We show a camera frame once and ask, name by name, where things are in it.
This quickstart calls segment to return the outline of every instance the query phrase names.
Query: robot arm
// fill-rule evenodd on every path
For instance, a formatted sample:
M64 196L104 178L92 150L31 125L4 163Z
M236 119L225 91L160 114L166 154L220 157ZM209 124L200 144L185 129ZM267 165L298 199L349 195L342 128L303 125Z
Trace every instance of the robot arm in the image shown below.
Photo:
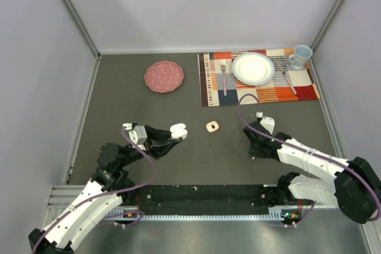
M170 131L159 130L150 126L123 124L129 136L137 146L151 155L160 159L174 146L181 143L187 136L184 124L172 126ZM134 187L135 183L128 178L128 172L123 167L143 158L142 154L132 145L120 146L115 143L106 143L99 151L97 160L99 167L88 181L81 194L57 218L64 217L58 225L49 231L37 248L38 254L71 254L86 237L86 235L114 208L122 203L131 203L134 199L133 192L109 192ZM78 204L90 197L89 202L78 207ZM30 235L30 245L33 248L41 235L46 232L55 221L42 230L34 229Z
M274 119L263 117L249 125L271 135L274 129ZM314 200L339 208L347 217L362 224L366 223L377 209L374 199L364 185L344 167L341 167L348 167L358 173L381 199L381 181L365 159L356 157L350 161L329 156L304 146L284 133L277 133L274 136L284 142L279 143L253 132L248 127L245 127L243 132L251 142L249 153L253 157L273 158L279 162L294 165L319 178L309 178L298 173L280 177L279 195L287 194L288 197L284 197L285 202L295 199ZM307 152L289 145L298 146ZM340 163L341 166L314 155L323 155Z

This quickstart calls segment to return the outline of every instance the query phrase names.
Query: patchwork placemat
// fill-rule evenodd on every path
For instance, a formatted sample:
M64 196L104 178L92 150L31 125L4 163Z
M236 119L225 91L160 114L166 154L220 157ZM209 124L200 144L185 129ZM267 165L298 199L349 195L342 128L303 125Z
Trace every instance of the patchwork placemat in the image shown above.
M273 62L275 74L271 81L261 86L249 86L236 79L232 72L232 61L245 52L261 53ZM310 66L306 64L302 70L293 69L288 60L288 56L292 54L293 48L199 54L198 65L202 106L236 105L246 93L254 94L261 103L304 101L320 98ZM223 92L221 59L226 60L227 96L224 96ZM276 63L279 63L286 71L296 89L296 94L292 92ZM242 103L254 104L256 101L254 98L247 97Z

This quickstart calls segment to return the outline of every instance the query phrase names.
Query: white plate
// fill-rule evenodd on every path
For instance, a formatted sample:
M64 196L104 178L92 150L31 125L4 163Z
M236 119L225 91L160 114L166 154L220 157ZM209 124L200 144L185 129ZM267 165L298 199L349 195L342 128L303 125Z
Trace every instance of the white plate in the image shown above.
M266 56L249 52L236 57L232 64L233 74L242 83L259 86L270 81L274 76L273 62Z

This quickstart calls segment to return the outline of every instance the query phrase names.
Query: wall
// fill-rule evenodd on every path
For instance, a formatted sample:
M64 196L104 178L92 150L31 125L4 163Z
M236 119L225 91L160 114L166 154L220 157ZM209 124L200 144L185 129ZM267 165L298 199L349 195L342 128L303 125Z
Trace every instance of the wall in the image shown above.
M336 0L72 0L101 52L312 44Z
M346 0L315 53L348 158L381 175L381 0Z
M94 57L61 0L0 0L0 253L30 253L63 182Z

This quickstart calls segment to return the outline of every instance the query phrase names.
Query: mug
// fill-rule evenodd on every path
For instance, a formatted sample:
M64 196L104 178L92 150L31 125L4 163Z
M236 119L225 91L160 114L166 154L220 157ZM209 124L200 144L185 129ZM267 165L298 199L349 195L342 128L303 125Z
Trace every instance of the mug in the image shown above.
M296 70L301 70L304 64L312 57L312 49L306 45L296 46L293 54L288 57L291 67Z

